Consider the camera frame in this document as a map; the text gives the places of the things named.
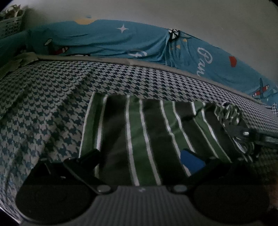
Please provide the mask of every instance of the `red shape print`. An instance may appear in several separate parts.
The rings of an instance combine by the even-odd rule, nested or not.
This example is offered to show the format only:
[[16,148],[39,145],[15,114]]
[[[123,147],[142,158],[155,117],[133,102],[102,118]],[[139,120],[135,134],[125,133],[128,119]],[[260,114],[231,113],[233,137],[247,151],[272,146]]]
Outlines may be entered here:
[[54,52],[54,55],[59,55],[61,53],[65,53],[67,52],[67,50],[69,49],[68,46],[64,46],[63,48],[58,49],[57,51]]
[[262,88],[262,91],[265,92],[267,89],[268,89],[269,85],[265,85],[263,88]]
[[235,67],[237,65],[237,60],[234,56],[229,56],[231,67]]

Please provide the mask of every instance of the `gray fabric trim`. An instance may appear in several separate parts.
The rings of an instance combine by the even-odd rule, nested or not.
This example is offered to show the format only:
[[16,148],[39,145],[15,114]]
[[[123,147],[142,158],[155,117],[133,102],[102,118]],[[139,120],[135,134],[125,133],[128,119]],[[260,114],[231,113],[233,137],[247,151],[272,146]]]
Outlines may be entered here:
[[38,59],[40,60],[57,60],[57,61],[85,61],[85,62],[102,62],[102,63],[113,63],[113,64],[120,64],[120,65],[129,65],[129,66],[137,66],[137,67],[145,67],[145,68],[153,68],[157,70],[167,71],[170,73],[175,73],[178,75],[183,75],[186,77],[190,77],[193,79],[197,79],[200,81],[204,81],[206,83],[215,85],[217,87],[220,87],[222,89],[225,89],[227,91],[230,91],[236,95],[242,96],[244,98],[247,98],[253,102],[263,104],[262,102],[252,98],[251,96],[242,93],[240,91],[237,91],[233,88],[230,88],[228,86],[222,85],[218,82],[214,82],[212,80],[209,80],[207,78],[203,78],[194,74],[191,74],[186,71],[182,71],[173,67],[169,67],[166,65],[161,65],[157,63],[150,63],[146,61],[141,60],[135,60],[135,59],[127,59],[127,58],[105,58],[105,57],[95,57],[95,56],[56,56],[56,55],[37,55]]

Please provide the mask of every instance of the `yellow shape print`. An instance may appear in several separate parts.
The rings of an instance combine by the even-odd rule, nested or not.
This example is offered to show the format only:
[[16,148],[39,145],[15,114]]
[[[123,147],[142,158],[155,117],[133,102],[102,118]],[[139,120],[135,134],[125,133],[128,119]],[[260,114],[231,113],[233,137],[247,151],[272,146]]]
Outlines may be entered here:
[[95,21],[96,21],[95,19],[90,19],[90,18],[82,18],[82,19],[75,20],[76,23],[81,24],[81,25],[88,25]]

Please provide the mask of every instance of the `white wall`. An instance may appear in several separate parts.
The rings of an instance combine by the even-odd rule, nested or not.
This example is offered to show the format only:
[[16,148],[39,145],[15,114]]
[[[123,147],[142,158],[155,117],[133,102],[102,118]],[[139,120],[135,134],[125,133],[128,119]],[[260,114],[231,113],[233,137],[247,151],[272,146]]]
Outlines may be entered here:
[[91,16],[176,28],[218,46],[278,84],[278,8],[268,0],[14,0],[26,27]]

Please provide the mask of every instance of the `screw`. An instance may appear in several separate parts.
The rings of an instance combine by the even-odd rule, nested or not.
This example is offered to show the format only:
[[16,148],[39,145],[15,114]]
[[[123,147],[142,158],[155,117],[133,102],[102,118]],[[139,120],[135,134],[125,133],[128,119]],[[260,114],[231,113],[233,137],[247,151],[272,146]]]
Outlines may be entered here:
[[144,192],[144,191],[146,191],[146,189],[145,188],[140,188],[140,189],[138,189],[138,191],[139,192]]
[[173,190],[175,193],[181,194],[187,191],[187,187],[185,185],[175,185]]
[[111,187],[109,185],[99,185],[97,187],[98,192],[106,194],[111,191]]

